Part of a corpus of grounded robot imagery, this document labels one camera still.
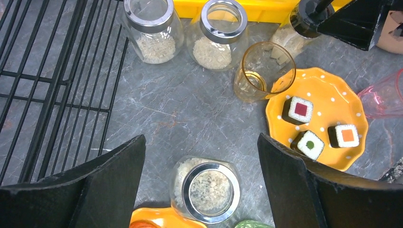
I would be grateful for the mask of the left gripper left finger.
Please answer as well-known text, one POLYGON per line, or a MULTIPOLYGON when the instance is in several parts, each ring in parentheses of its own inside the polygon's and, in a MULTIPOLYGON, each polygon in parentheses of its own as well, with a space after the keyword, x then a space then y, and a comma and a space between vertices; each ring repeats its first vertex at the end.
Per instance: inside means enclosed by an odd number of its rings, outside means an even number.
POLYGON ((146 139, 139 135, 70 170, 1 187, 1 227, 128 227, 145 150, 146 139))

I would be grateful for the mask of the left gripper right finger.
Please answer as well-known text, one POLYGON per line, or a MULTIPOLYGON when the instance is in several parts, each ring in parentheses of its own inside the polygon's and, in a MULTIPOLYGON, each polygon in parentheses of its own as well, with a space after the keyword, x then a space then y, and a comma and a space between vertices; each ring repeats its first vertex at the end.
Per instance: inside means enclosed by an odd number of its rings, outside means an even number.
POLYGON ((257 146, 276 227, 402 227, 401 184, 338 171, 263 133, 257 146))

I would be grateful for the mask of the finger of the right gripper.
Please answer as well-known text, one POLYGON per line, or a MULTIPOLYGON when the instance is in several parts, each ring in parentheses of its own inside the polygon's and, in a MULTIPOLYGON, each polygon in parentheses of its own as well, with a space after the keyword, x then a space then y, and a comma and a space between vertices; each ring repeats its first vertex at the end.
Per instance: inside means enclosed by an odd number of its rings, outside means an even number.
POLYGON ((318 22, 316 31, 357 49, 368 51, 382 33, 393 0, 352 0, 329 16, 321 16, 331 0, 315 0, 310 15, 318 22))

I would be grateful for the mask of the black cap shaker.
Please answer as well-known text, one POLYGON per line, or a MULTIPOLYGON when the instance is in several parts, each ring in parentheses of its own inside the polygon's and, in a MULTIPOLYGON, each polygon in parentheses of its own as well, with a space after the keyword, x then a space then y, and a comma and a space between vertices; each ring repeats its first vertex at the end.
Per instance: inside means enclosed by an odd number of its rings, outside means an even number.
POLYGON ((321 36, 318 26, 335 13, 331 0, 301 0, 270 38, 292 58, 321 36))

